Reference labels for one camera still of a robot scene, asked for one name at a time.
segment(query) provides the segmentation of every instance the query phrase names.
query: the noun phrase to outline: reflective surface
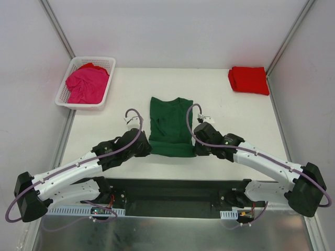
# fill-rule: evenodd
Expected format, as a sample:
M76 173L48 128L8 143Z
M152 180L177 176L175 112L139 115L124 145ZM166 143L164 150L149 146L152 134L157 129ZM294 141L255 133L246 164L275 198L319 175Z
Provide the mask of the reflective surface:
M45 216L44 225L56 229L76 219ZM111 223L93 223L83 219L55 233L40 229L33 250L312 250L304 219L292 212L267 210L251 227L236 230L223 225L232 227L236 221L119 217Z

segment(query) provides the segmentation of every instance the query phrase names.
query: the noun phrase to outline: white work surface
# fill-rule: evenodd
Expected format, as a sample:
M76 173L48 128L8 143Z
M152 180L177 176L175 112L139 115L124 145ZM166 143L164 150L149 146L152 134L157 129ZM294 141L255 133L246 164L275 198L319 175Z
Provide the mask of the white work surface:
M228 70L130 69L116 68L103 111L77 111L62 165L79 158L101 141L122 136L128 108L144 118L143 129L150 135L150 98L163 101L177 97L193 100L203 114L215 120L222 135L234 133L272 155L286 159L282 139L269 96L235 93ZM193 110L193 128L198 109ZM252 168L217 159L215 156L171 158L149 155L132 158L105 171L107 178L272 180Z

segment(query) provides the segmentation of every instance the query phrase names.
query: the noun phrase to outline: folded green shirt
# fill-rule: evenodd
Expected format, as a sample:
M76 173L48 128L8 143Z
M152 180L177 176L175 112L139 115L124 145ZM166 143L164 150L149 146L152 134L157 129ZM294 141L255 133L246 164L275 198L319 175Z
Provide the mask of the folded green shirt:
M195 157L192 136L186 125L186 112L192 104L192 100L184 98L173 101L151 98L149 143L152 146L152 154ZM191 128L192 118L191 111L188 119Z

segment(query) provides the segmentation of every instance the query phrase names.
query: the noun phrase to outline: metal frame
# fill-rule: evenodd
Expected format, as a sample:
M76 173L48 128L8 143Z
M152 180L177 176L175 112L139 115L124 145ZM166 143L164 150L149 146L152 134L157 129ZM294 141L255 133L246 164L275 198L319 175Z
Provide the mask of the metal frame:
M59 24L56 15L54 14L49 1L48 0L39 0L39 2L42 5L42 8L44 9L44 11L46 12L57 36L59 37L60 41L62 42L65 51L68 53L70 59L73 59L75 57L75 54L70 46L70 43L68 42L68 39L66 38L64 31L61 27L61 25Z
M286 50L287 46L289 45L292 37L294 36L294 34L296 33L296 31L298 30L298 28L300 27L301 23L303 22L303 20L305 19L305 17L307 16L307 14L310 12L310 10L312 9L312 7L314 6L314 3L317 0L307 0L305 6L303 7L303 9L301 10L301 12L299 13L297 19L295 20L294 24L292 25L291 29L289 30L287 36L285 37L283 43L281 44L278 52L276 53L274 59L272 60L270 66L268 67L266 73L267 76L269 76L273 69L276 67L278 61L280 60L281 56L283 55L284 51ZM44 9L44 11L46 12L46 15L48 16L57 36L59 37L60 41L62 42L65 51L67 52L67 54L69 55L70 59L75 57L75 53L71 48L70 43L68 42L63 29L61 28L61 25L59 24L56 15L54 14L49 1L48 0L39 0L39 2L41 3L42 8ZM285 140L285 135L283 132L283 128L281 125L281 120L280 120L280 115L278 113L278 109L276 106L276 102L274 100L274 97L272 95L271 92L271 83L268 79L268 84L269 84L269 89L270 89L270 98L271 98L271 102L273 104L273 109L275 112L275 116L278 122L278 127L280 130L280 134L282 136L282 140L283 140L283 144L284 144L284 148L285 148L285 152L287 155L288 160L291 160L291 156L287 147L287 143ZM53 159L53 168L56 168L58 166L60 166L64 152L65 152L65 147L66 147L66 143L68 141L69 135L70 135L70 131L71 131L71 126L74 120L74 116L75 116L75 110L70 110L69 111L69 115L68 118L66 120L66 124L64 126L64 130L63 133L61 135L60 138L60 142L59 145L57 147L57 152L55 154L55 157ZM312 242L312 246L314 248L314 250L329 250L329 247L327 247L327 242L323 239L323 233L320 226L320 223L318 221L318 217L317 215L315 216L315 218L306 218L306 226L307 226L307 230ZM36 220L34 222L31 222L28 227L26 229L24 229L24 234L22 235L22 238L20 239L21 242L21 246L19 247L21 250L24 251L30 251L33 248L34 242L35 242L35 238L37 236L37 232L38 232L38 227L40 224L40 220Z
M297 32L300 25L303 23L304 19L306 18L307 14L310 12L310 10L312 9L312 7L314 6L316 1L317 0L307 0L305 6L303 7L301 12L299 13L297 19L294 21L291 29L289 30L288 34L286 35L283 43L279 47L279 50L277 51L276 56L273 58L270 66L267 68L267 70L266 70L267 76L269 76L272 73L273 69L276 67L279 59L282 57L282 55L283 55L284 51L286 50L288 44L292 40L292 37Z

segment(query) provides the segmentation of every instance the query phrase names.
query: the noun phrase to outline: white basket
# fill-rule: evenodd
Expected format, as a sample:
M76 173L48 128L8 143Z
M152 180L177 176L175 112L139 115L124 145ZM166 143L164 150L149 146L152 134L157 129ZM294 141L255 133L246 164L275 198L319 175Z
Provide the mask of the white basket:
M103 67L107 70L109 74L109 79L103 100L99 104L68 104L70 91L68 90L65 81L71 75L71 73L73 73L79 67L87 63L93 63L94 65ZM115 68L115 63L116 63L115 59L108 58L106 56L76 56L71 60L68 70L65 73L62 84L59 87L58 93L56 95L55 103L59 106L66 106L73 110L91 110L91 111L103 110L105 108L106 96L109 89L111 77L113 75L113 71Z

